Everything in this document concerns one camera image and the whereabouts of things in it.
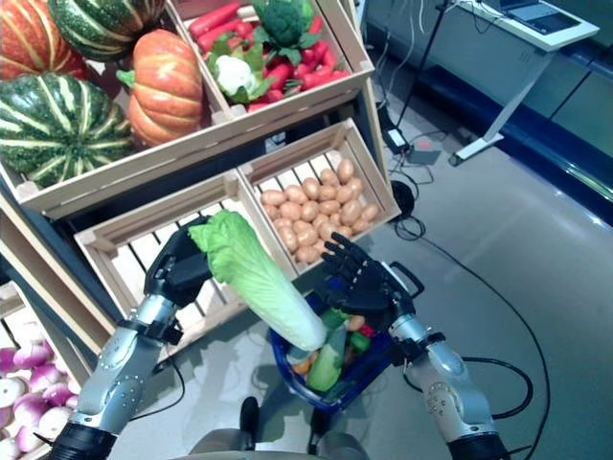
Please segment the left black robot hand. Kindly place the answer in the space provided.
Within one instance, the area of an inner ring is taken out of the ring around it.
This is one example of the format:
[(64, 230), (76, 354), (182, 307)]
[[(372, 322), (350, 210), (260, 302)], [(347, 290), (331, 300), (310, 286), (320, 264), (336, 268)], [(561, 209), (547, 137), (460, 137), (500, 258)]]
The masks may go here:
[(190, 230), (209, 216), (196, 218), (177, 229), (149, 267), (144, 295), (160, 295), (179, 309), (196, 300), (205, 281), (212, 278), (207, 255), (193, 241)]

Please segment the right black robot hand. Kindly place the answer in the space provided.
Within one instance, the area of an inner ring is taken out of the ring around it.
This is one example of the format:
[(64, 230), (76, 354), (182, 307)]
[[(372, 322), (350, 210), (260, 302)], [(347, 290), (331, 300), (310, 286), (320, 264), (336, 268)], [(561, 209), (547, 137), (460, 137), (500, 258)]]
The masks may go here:
[(323, 268), (326, 301), (339, 310), (359, 315), (383, 313), (391, 307), (391, 277), (380, 262), (338, 232), (325, 242)]

